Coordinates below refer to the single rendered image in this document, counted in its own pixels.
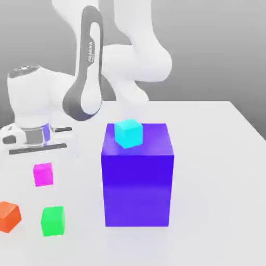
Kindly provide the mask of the small magenta cube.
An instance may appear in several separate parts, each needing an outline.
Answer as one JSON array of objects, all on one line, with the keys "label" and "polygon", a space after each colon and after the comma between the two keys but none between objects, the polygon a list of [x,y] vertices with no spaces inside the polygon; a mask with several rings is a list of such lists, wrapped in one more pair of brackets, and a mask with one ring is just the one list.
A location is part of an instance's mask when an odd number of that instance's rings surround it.
[{"label": "small magenta cube", "polygon": [[53,185],[54,183],[52,163],[35,164],[33,175],[36,187]]}]

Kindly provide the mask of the large blue box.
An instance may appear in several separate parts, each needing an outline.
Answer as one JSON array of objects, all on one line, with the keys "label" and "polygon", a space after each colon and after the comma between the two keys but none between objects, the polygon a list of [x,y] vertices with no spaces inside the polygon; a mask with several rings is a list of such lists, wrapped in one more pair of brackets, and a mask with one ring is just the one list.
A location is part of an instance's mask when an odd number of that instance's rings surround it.
[{"label": "large blue box", "polygon": [[143,124],[142,145],[124,149],[109,123],[101,152],[105,225],[167,227],[174,158],[166,124]]}]

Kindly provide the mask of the small green cube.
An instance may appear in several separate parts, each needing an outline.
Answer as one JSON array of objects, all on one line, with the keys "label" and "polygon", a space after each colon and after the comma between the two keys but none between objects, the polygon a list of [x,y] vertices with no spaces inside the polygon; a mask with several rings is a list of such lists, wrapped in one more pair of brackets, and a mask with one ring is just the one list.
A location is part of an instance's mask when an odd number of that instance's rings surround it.
[{"label": "small green cube", "polygon": [[43,236],[63,235],[65,215],[63,206],[45,207],[41,217]]}]

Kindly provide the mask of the small cyan cube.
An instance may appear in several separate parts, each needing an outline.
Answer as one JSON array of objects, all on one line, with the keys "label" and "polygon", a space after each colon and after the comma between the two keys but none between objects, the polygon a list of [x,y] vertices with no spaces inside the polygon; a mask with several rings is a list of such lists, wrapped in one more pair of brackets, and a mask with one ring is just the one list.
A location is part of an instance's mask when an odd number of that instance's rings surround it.
[{"label": "small cyan cube", "polygon": [[143,126],[134,119],[119,121],[114,124],[115,141],[124,149],[142,145]]}]

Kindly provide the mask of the small orange cube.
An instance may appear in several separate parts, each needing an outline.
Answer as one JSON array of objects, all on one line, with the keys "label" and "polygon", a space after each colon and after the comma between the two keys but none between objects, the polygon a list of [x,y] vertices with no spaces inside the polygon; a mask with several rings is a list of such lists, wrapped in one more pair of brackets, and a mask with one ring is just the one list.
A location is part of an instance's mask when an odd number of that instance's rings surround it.
[{"label": "small orange cube", "polygon": [[22,220],[19,206],[6,201],[0,202],[0,231],[9,233]]}]

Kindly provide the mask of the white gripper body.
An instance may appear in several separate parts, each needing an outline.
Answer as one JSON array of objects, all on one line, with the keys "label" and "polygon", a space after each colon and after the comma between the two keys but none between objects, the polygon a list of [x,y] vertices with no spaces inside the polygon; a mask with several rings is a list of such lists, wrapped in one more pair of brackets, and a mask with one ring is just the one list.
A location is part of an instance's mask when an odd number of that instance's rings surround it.
[{"label": "white gripper body", "polygon": [[73,136],[54,137],[43,144],[9,144],[7,158],[72,158],[78,155],[78,142]]}]

